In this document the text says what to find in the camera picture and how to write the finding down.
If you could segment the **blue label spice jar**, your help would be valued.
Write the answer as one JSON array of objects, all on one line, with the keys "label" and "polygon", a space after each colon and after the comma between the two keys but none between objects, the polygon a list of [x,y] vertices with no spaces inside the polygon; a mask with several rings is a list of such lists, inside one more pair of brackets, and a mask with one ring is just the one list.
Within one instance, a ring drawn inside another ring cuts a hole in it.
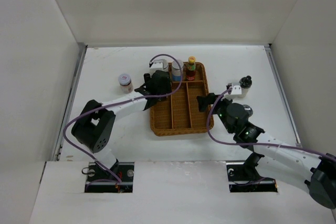
[{"label": "blue label spice jar", "polygon": [[173,61],[171,64],[171,74],[173,82],[183,80],[184,62],[181,60]]}]

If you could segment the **purple label spice jar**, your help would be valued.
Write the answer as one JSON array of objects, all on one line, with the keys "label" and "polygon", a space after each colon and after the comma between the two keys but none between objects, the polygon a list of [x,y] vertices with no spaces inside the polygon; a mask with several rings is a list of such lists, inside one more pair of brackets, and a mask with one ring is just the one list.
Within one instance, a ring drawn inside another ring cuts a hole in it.
[{"label": "purple label spice jar", "polygon": [[163,71],[168,72],[169,71],[169,63],[168,63],[168,61],[165,60],[165,59],[162,59],[162,64],[163,64],[163,67],[162,67]]}]

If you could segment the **red sauce bottle yellow cap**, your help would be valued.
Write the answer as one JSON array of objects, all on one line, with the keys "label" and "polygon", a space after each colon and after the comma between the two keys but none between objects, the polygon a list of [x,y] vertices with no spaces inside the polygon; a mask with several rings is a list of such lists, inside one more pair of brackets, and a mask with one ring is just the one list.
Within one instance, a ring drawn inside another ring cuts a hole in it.
[{"label": "red sauce bottle yellow cap", "polygon": [[194,56],[188,58],[188,63],[186,65],[186,80],[193,81],[195,80],[196,75],[196,59]]}]

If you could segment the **red label jar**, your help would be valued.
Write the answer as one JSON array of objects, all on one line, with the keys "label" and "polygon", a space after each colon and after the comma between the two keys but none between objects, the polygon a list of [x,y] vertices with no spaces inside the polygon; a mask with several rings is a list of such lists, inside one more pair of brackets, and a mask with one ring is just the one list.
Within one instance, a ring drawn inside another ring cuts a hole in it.
[{"label": "red label jar", "polygon": [[123,73],[119,75],[118,82],[123,93],[130,93],[133,91],[133,84],[129,74]]}]

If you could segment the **white bottle black cap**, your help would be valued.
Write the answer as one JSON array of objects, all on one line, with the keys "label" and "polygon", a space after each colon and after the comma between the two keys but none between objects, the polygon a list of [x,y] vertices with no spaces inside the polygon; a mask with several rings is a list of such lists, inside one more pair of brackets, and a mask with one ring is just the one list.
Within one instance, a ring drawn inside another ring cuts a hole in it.
[{"label": "white bottle black cap", "polygon": [[239,84],[240,84],[241,92],[242,92],[239,98],[244,98],[252,86],[251,76],[242,77],[239,81]]}]

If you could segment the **white shaker silver cap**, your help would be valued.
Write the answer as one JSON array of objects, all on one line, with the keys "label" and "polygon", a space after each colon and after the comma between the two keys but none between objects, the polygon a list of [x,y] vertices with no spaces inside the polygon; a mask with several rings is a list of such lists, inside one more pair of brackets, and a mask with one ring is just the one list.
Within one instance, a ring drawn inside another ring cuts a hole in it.
[{"label": "white shaker silver cap", "polygon": [[247,105],[247,104],[243,104],[244,110],[248,113],[249,117],[251,117],[253,115],[253,109]]}]

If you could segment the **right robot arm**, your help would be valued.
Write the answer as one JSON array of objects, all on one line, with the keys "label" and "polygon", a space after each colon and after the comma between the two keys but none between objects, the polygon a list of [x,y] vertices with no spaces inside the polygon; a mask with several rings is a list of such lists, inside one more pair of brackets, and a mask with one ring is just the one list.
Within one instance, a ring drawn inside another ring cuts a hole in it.
[{"label": "right robot arm", "polygon": [[295,186],[318,204],[335,209],[335,156],[287,145],[272,137],[249,119],[252,109],[234,103],[223,95],[198,96],[198,109],[218,115],[226,131],[233,135],[232,145],[251,151],[244,162],[244,175],[251,180],[267,177]]}]

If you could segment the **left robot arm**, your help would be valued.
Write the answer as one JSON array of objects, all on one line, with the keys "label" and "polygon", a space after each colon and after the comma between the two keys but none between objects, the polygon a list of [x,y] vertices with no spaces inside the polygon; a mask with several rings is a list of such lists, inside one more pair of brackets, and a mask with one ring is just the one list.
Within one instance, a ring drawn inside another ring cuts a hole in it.
[{"label": "left robot arm", "polygon": [[100,175],[106,181],[113,181],[118,175],[116,158],[106,149],[115,121],[133,113],[145,111],[156,105],[166,94],[172,92],[168,72],[157,70],[144,75],[145,83],[127,95],[114,100],[116,104],[107,108],[105,103],[90,100],[71,129],[75,139],[89,150],[90,154],[103,152]]}]

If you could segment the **brown wicker divided tray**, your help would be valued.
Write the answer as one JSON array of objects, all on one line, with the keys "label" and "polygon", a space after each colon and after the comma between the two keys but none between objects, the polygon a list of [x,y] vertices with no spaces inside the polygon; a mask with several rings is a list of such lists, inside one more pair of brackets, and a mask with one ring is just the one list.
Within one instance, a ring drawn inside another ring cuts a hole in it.
[{"label": "brown wicker divided tray", "polygon": [[150,108],[150,127],[157,136],[200,134],[207,132],[207,115],[198,110],[198,96],[209,94],[205,67],[196,63],[192,81],[182,81],[176,93]]}]

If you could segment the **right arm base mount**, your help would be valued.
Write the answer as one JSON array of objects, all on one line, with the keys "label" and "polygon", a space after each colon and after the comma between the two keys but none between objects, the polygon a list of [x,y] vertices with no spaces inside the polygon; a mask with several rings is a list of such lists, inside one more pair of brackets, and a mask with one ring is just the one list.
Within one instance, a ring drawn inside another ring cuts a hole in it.
[{"label": "right arm base mount", "polygon": [[243,162],[226,163],[229,191],[231,193],[277,193],[276,181],[262,177],[256,171],[262,155],[252,153]]}]

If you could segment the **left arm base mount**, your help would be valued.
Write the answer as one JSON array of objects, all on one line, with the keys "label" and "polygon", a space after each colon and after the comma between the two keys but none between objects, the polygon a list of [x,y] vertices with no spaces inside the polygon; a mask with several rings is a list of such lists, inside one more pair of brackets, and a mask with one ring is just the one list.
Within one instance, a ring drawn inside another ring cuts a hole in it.
[{"label": "left arm base mount", "polygon": [[134,179],[134,162],[119,162],[112,166],[112,172],[121,183],[108,171],[96,163],[89,163],[81,171],[86,176],[85,193],[132,193]]}]

